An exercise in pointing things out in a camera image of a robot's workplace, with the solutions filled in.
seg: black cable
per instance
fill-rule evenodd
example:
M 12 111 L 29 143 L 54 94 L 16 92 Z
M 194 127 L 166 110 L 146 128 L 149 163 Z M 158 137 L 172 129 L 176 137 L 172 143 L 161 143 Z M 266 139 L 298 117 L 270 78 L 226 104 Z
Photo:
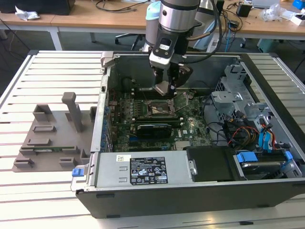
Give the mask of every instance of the black cable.
M 10 29 L 9 26 L 7 26 L 7 24 L 0 18 L 0 21 L 18 38 L 18 40 L 28 49 L 30 50 L 30 48 L 20 39 L 20 37 L 13 31 Z
M 7 48 L 6 48 L 5 45 L 3 44 L 3 41 L 2 41 L 2 40 L 1 40 L 1 44 L 2 44 L 3 48 L 5 49 L 5 51 L 7 51 L 12 57 L 16 58 L 16 59 L 19 60 L 19 61 L 24 61 L 25 57 L 21 56 L 19 53 L 14 52 L 14 51 L 9 51 L 9 50 L 7 50 Z
M 240 3 L 242 3 L 242 1 L 233 2 L 233 3 L 229 4 L 229 5 L 227 6 L 227 10 L 232 9 L 234 6 L 238 7 L 238 6 L 240 5 Z
M 299 69 L 299 67 L 301 66 L 301 64 L 305 61 L 305 58 L 303 60 L 301 60 L 301 62 L 298 64 L 298 66 L 295 68 L 294 73 L 296 73 L 296 71 Z
M 305 51 L 304 49 L 299 49 L 298 47 L 295 47 L 293 44 L 297 44 L 297 45 L 301 45 L 302 43 L 295 43 L 295 42 L 292 42 L 292 41 L 290 41 L 290 40 L 287 40 L 287 42 L 288 42 L 288 44 L 290 44 L 292 47 L 294 47 L 295 49 L 298 49 L 298 50 L 300 50 L 300 51 Z
M 211 56 L 213 56 L 219 50 L 219 48 L 221 46 L 221 40 L 223 38 L 223 31 L 222 31 L 222 26 L 221 26 L 221 21 L 220 21 L 220 15 L 219 15 L 215 2 L 212 0 L 211 3 L 213 5 L 214 14 L 217 15 L 217 23 L 218 23 L 218 28 L 219 28 L 219 41 L 217 43 L 217 46 L 211 53 L 207 54 L 203 58 L 200 58 L 195 61 L 186 61 L 185 63 L 198 63 L 198 62 L 204 61 L 204 60 L 210 58 Z
M 203 80 L 195 80 L 191 83 L 191 85 L 193 85 L 194 82 L 201 82 L 203 83 L 205 86 L 207 86 L 209 89 L 214 89 L 214 87 L 211 87 L 210 85 L 208 85 L 205 81 Z
M 11 73 L 10 70 L 6 70 L 6 69 L 4 69 L 4 68 L 0 68 L 0 71 L 4 71 L 4 72 L 7 72 L 7 73 Z
M 207 127 L 209 127 L 209 129 L 212 130 L 212 131 L 213 131 L 214 133 L 216 133 L 217 135 L 223 137 L 224 139 L 227 139 L 227 137 L 226 137 L 225 135 L 220 134 L 219 132 L 217 132 L 216 130 L 214 130 L 213 128 L 211 128 L 211 127 L 206 123 L 206 120 L 205 120 L 205 118 L 204 118 L 204 109 L 205 109 L 205 107 L 206 107 L 206 105 L 207 105 L 207 103 L 208 103 L 208 100 L 210 99 L 211 95 L 212 95 L 212 94 L 210 94 L 210 95 L 207 97 L 207 99 L 205 100 L 205 102 L 204 102 L 204 104 L 203 104 L 203 108 L 202 108 L 203 124 L 206 125 Z M 232 142 L 234 142 L 235 144 L 237 144 L 237 145 L 242 145 L 241 143 L 235 141 L 233 138 L 231 138 L 230 140 L 231 140 Z
M 233 41 L 231 41 L 230 46 L 229 46 L 229 48 L 228 48 L 228 50 L 227 50 L 227 51 L 229 51 L 229 50 L 230 50 L 230 48 L 232 47 L 232 44 L 233 44 L 233 42 L 234 42 L 234 41 L 235 41 L 235 39 L 236 39 L 235 35 L 236 35 L 236 32 L 235 32 L 235 34 L 233 35 Z
M 144 2 L 136 3 L 134 5 L 127 6 L 127 7 L 121 8 L 121 9 L 117 9 L 117 10 L 108 10 L 108 9 L 105 9 L 105 4 L 106 4 L 105 0 L 101 0 L 101 1 L 99 1 L 99 2 L 97 2 L 95 4 L 95 7 L 98 8 L 99 10 L 103 10 L 103 11 L 110 12 L 110 13 L 126 13 L 126 12 L 136 11 L 137 9 L 132 9 L 133 6 L 141 5 L 141 4 L 147 3 L 149 1 L 151 1 L 151 0 L 147 0 L 147 1 L 144 1 Z M 103 7 L 99 6 L 99 4 L 101 2 L 104 2 Z
M 220 17 L 220 16 L 219 16 L 218 10 L 216 8 L 216 5 L 215 5 L 215 7 L 213 6 L 213 11 L 214 11 L 214 26 L 213 26 L 213 28 L 210 31 L 208 31 L 204 34 L 201 34 L 199 36 L 187 38 L 188 41 L 197 41 L 199 39 L 202 39 L 204 37 L 207 37 L 207 36 L 211 35 L 211 33 L 214 32 L 214 30 L 217 27 L 217 21 L 218 21 L 217 17 Z
M 1 52 L 0 52 L 0 55 L 1 55 L 1 57 L 3 58 L 4 62 L 6 63 L 6 65 L 8 66 L 8 68 L 10 69 L 10 72 L 11 72 L 12 74 L 14 74 L 12 68 L 9 66 L 9 63 L 6 61 L 6 59 L 4 58 L 4 56 L 3 56 L 3 54 L 2 54 Z
M 234 13 L 234 12 L 232 12 L 232 11 L 229 11 L 229 10 L 223 10 L 224 12 L 230 12 L 231 14 L 233 14 L 235 17 L 237 17 L 239 20 L 240 20 L 240 22 L 241 22 L 241 26 L 240 26 L 240 28 L 237 28 L 236 30 L 232 30 L 232 28 L 229 28 L 229 30 L 231 30 L 232 32 L 238 32 L 238 31 L 240 31 L 241 29 L 242 29 L 242 27 L 243 27 L 243 25 L 244 25 L 244 23 L 243 23 L 243 20 L 241 19 L 241 17 L 239 17 L 236 13 Z
M 217 125 L 223 126 L 223 123 L 221 123 L 221 122 L 210 122 L 210 123 L 208 123 L 208 125 L 210 125 L 210 124 L 217 124 Z

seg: barcode sticker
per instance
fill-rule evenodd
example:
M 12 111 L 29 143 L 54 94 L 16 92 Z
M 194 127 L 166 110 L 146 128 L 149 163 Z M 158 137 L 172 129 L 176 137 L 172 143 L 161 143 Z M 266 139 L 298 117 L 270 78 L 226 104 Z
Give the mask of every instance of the barcode sticker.
M 116 161 L 119 161 L 119 162 L 130 161 L 131 157 L 132 157 L 131 155 L 117 155 Z

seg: blue tab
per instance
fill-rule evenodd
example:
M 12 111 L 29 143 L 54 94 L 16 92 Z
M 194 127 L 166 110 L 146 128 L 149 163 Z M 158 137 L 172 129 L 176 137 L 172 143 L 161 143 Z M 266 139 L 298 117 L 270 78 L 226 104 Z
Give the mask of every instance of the blue tab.
M 105 109 L 104 109 L 104 115 L 108 114 L 109 113 L 109 107 L 106 106 Z
M 236 155 L 236 156 L 237 156 L 237 159 L 238 159 L 239 163 L 244 162 L 244 159 L 243 159 L 243 157 L 242 157 L 241 154 L 238 154 L 238 155 Z
M 74 168 L 72 170 L 72 177 L 83 177 L 84 171 L 85 170 L 83 168 Z
M 291 160 L 291 159 L 293 159 L 293 156 L 292 156 L 292 154 L 290 153 L 290 151 L 286 151 L 286 152 L 285 152 L 285 156 L 286 156 L 286 158 L 287 158 L 288 161 Z
M 239 163 L 258 161 L 255 152 L 241 152 L 237 155 Z

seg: office chair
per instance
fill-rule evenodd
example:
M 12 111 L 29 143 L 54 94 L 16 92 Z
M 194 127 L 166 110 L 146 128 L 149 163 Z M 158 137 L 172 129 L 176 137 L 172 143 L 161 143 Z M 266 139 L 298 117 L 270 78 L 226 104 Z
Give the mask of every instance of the office chair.
M 144 34 L 134 34 L 134 33 L 126 33 L 126 34 L 122 34 L 119 36 L 115 37 L 115 44 L 121 44 L 119 42 L 119 38 L 124 38 L 124 37 L 132 37 L 132 36 L 137 36 L 137 38 L 135 39 L 133 45 L 132 45 L 132 51 L 134 50 L 135 46 L 138 44 L 139 41 L 143 40 L 143 37 L 145 36 Z

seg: wooden desk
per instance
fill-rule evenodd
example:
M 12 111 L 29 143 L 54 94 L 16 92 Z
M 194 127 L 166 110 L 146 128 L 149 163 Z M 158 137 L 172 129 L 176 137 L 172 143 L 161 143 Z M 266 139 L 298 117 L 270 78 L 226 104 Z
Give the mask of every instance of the wooden desk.
M 35 20 L 24 21 L 18 18 L 14 13 L 0 13 L 0 18 L 7 25 L 38 25 L 38 26 L 51 26 L 51 21 L 55 17 L 54 14 L 40 14 L 40 18 Z
M 225 1 L 224 9 L 235 1 Z M 287 10 L 299 12 L 299 10 L 292 6 L 292 1 L 281 2 L 281 6 Z M 230 11 L 236 13 L 237 7 L 233 7 Z M 241 18 L 243 20 L 242 29 L 236 34 L 245 38 L 264 38 L 267 36 L 276 37 L 279 36 L 283 40 L 303 40 L 305 36 L 305 26 L 297 26 L 291 21 L 282 19 L 282 21 L 263 21 L 260 19 L 259 14 L 261 9 L 252 9 L 247 18 Z M 240 21 L 236 16 L 228 13 L 228 17 L 231 20 Z
M 145 30 L 145 16 L 148 4 L 136 6 L 137 11 L 135 12 L 110 13 L 97 9 L 95 3 L 97 3 L 97 1 L 76 0 L 70 15 L 56 15 L 51 21 L 51 25 Z M 108 1 L 105 8 L 114 10 L 130 5 L 133 4 L 122 3 L 120 1 Z
M 228 4 L 235 1 L 237 0 L 226 0 L 224 9 Z M 96 0 L 76 0 L 70 15 L 67 16 L 41 15 L 40 19 L 30 21 L 23 21 L 15 14 L 0 13 L 0 17 L 10 25 L 12 30 L 48 31 L 56 50 L 62 50 L 60 41 L 60 32 L 62 31 L 89 32 L 91 33 L 91 41 L 95 41 L 95 32 L 145 33 L 145 15 L 148 4 L 137 6 L 136 12 L 110 13 L 97 9 L 95 7 L 96 2 Z M 106 3 L 106 8 L 119 9 L 132 4 L 122 3 L 120 0 L 109 0 Z M 292 1 L 282 2 L 282 6 L 289 10 L 292 8 Z M 249 17 L 242 19 L 244 24 L 236 37 L 304 40 L 305 27 L 296 26 L 284 19 L 282 22 L 264 22 L 258 17 L 260 12 L 259 9 L 251 10 Z M 229 14 L 229 18 L 235 21 L 239 20 L 232 14 Z M 0 24 L 0 29 L 7 28 Z

